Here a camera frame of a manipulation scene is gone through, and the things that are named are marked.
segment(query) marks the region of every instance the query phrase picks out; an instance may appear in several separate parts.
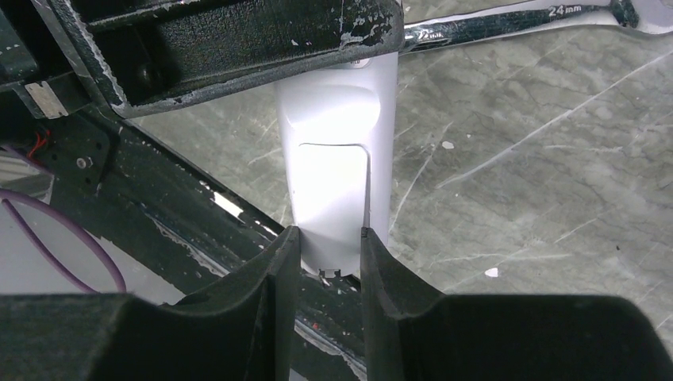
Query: combination wrench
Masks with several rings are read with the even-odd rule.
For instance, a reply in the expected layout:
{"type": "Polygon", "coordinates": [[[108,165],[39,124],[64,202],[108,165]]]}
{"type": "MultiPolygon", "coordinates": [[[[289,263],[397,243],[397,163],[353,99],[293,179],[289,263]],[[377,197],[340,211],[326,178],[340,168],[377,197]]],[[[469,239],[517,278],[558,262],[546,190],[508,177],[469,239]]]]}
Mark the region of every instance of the combination wrench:
{"type": "Polygon", "coordinates": [[[647,34],[673,31],[673,9],[660,0],[532,0],[406,24],[400,54],[569,26],[611,25],[647,34]]]}

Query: screw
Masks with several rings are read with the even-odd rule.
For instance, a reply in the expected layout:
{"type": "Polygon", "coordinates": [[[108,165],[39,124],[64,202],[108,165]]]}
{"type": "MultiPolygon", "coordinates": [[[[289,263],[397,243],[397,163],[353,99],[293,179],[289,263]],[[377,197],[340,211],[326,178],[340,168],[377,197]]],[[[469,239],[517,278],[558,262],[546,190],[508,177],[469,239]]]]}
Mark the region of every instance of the screw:
{"type": "Polygon", "coordinates": [[[77,163],[77,168],[79,168],[79,169],[87,169],[88,167],[90,167],[94,164],[94,162],[91,160],[91,158],[89,156],[80,157],[75,162],[77,163]]]}

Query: black metal frame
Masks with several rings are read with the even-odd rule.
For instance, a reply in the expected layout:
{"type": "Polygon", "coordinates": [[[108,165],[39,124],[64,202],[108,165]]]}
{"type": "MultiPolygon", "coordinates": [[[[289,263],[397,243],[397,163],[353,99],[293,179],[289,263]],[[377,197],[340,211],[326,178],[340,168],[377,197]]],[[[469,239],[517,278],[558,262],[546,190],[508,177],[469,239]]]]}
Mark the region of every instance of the black metal frame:
{"type": "MultiPolygon", "coordinates": [[[[55,140],[35,159],[56,176],[51,205],[185,294],[237,270],[283,231],[130,121],[110,120],[90,107],[43,125],[54,131],[55,140]],[[109,141],[109,152],[107,145],[97,148],[95,137],[101,135],[109,141]],[[91,167],[101,179],[93,185],[84,176],[90,169],[76,163],[92,155],[108,158],[91,167]],[[215,193],[240,214],[222,209],[215,193]]],[[[321,279],[301,273],[291,363],[299,374],[308,379],[325,374],[358,379],[364,374],[359,288],[359,280],[351,276],[321,279]]]]}
{"type": "Polygon", "coordinates": [[[299,259],[290,227],[174,306],[131,294],[0,298],[0,311],[12,311],[0,330],[11,348],[0,351],[2,377],[287,380],[299,259]]]}
{"type": "Polygon", "coordinates": [[[30,1],[98,106],[126,118],[396,52],[404,41],[395,0],[30,1]]]}

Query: white plastic housing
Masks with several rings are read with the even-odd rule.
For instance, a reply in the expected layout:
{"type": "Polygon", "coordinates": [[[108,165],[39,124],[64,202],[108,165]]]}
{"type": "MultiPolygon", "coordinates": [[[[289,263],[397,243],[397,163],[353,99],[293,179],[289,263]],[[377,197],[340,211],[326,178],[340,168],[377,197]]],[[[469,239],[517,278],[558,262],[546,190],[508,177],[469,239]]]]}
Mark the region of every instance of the white plastic housing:
{"type": "Polygon", "coordinates": [[[276,83],[278,120],[302,266],[350,275],[360,230],[388,238],[398,54],[276,83]]]}

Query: marble floor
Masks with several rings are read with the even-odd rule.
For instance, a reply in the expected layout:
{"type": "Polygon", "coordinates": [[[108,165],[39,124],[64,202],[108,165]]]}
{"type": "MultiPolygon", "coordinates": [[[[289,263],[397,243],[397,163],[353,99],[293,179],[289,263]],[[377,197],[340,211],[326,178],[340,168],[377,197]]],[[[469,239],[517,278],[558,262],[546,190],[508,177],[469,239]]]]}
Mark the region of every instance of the marble floor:
{"type": "MultiPolygon", "coordinates": [[[[506,2],[404,7],[411,22],[506,2]]],[[[399,260],[446,293],[623,296],[673,352],[673,36],[574,28],[399,70],[399,260]]],[[[291,223],[271,87],[137,122],[291,223]]]]}

